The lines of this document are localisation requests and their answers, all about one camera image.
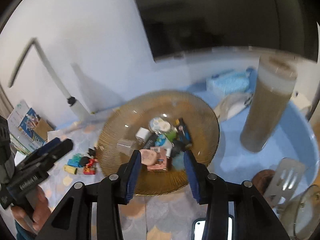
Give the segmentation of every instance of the silver screw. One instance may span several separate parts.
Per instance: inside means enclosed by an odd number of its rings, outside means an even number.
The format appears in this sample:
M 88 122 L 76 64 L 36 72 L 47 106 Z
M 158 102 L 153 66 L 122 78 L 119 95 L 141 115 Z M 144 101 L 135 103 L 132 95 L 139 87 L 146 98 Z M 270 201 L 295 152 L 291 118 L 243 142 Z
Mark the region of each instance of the silver screw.
M 116 179 L 118 179 L 118 178 L 119 178 L 118 174 L 111 174 L 111 175 L 109 176 L 109 179 L 110 179 L 110 180 L 116 180 Z
M 246 180 L 246 181 L 243 183 L 243 185 L 245 185 L 246 187 L 252 187 L 252 182 Z
M 76 184 L 74 184 L 75 189 L 80 189 L 82 188 L 82 183 L 81 182 L 77 182 Z
M 214 173 L 209 173 L 209 174 L 208 174 L 208 179 L 215 180 L 215 179 L 217 179 L 217 175 L 214 174 Z

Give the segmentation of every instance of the television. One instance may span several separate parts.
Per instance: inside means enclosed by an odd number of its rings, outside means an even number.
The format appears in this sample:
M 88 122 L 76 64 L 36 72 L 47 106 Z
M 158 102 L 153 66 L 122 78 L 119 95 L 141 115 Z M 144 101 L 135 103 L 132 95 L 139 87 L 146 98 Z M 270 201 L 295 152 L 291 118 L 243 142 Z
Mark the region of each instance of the television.
M 317 61 L 318 30 L 302 0 L 136 0 L 154 59 L 212 47 L 281 50 Z

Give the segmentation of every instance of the hand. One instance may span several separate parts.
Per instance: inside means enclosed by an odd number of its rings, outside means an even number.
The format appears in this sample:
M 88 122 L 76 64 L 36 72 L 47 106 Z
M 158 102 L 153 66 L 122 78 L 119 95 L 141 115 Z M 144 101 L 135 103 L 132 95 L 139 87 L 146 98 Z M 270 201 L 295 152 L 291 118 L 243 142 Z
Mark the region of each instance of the hand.
M 42 188 L 37 186 L 36 190 L 37 190 L 38 201 L 37 201 L 36 208 L 32 218 L 34 220 L 33 228 L 39 231 L 43 227 L 44 223 L 47 221 L 48 217 L 51 214 L 51 211 L 48 207 L 48 199 L 45 197 L 45 194 Z M 25 230 L 32 232 L 31 228 L 29 228 L 29 226 L 24 221 L 24 217 L 27 216 L 26 212 L 21 207 L 18 207 L 18 206 L 11 207 L 11 211 L 14 219 Z

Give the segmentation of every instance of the bottle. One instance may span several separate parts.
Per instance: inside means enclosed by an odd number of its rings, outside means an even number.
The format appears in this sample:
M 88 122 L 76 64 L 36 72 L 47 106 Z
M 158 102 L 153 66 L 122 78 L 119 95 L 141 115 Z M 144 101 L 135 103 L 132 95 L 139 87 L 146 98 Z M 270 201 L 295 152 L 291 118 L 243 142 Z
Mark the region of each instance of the bottle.
M 240 135 L 251 152 L 263 149 L 287 107 L 297 79 L 295 68 L 275 56 L 261 56 L 251 107 Z

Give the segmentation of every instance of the amber glass plate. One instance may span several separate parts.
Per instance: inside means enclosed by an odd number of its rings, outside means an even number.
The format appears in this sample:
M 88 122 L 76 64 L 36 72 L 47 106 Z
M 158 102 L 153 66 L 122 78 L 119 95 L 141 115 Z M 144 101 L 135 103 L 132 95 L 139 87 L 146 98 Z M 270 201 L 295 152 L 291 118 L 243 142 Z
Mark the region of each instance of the amber glass plate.
M 213 110 L 201 98 L 190 93 L 157 91 L 139 96 L 119 107 L 105 123 L 97 147 L 97 158 L 105 176 L 116 173 L 121 164 L 129 161 L 129 157 L 116 150 L 118 140 L 135 140 L 139 128 L 148 128 L 149 121 L 154 117 L 161 117 L 171 124 L 182 117 L 193 140 L 191 150 L 196 160 L 206 166 L 210 164 L 220 135 Z M 152 172 L 142 165 L 135 194 L 160 195 L 187 184 L 184 170 Z

